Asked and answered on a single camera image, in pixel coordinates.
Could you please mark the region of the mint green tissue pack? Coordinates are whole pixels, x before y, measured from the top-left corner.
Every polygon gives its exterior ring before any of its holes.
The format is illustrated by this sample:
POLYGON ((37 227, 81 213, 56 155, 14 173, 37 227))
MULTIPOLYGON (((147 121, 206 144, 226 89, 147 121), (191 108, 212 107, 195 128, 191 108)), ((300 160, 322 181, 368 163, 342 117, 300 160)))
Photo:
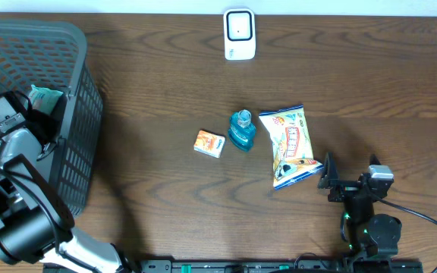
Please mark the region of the mint green tissue pack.
POLYGON ((58 100, 63 95, 62 91, 32 85, 28 97, 33 110, 37 110, 45 115, 51 115, 58 100))

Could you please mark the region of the yellow snack bag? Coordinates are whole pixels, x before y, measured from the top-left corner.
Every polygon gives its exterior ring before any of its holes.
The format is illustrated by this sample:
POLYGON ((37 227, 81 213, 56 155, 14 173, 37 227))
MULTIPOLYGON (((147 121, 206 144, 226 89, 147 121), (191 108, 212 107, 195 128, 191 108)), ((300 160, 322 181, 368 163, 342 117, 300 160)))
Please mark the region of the yellow snack bag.
POLYGON ((289 187, 323 169, 323 164, 314 159, 303 105, 262 111, 259 119, 272 141, 275 190, 289 187))

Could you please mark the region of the teal mouthwash bottle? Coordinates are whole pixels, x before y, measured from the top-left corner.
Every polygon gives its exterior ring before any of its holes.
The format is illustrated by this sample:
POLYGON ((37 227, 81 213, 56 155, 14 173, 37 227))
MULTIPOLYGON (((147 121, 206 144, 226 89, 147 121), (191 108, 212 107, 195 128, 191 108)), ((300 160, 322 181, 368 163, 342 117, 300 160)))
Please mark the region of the teal mouthwash bottle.
POLYGON ((248 152, 253 147, 256 127, 252 123, 252 115, 246 110, 235 112, 229 119, 228 136, 230 141, 239 149, 248 152))

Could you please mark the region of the small orange box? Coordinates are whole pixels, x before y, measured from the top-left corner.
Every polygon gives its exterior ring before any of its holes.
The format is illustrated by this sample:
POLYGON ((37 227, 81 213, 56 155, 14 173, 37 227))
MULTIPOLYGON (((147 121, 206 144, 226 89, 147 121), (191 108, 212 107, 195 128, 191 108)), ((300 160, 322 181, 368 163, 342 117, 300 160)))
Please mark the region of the small orange box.
POLYGON ((225 146, 225 137, 200 130, 196 136, 193 149, 197 152, 219 158, 225 146))

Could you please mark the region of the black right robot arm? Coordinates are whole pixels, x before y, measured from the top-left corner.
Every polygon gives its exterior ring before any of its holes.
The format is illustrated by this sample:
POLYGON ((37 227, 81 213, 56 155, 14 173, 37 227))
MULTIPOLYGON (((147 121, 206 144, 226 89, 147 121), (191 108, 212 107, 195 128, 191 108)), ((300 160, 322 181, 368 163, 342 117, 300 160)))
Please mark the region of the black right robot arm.
POLYGON ((394 183, 389 166, 370 156, 367 172, 357 180, 342 180, 333 158, 328 152, 318 188, 329 191, 329 202, 344 206, 343 226, 347 239, 358 259, 383 259, 398 253, 401 222, 386 214, 376 214, 373 204, 387 196, 394 183))

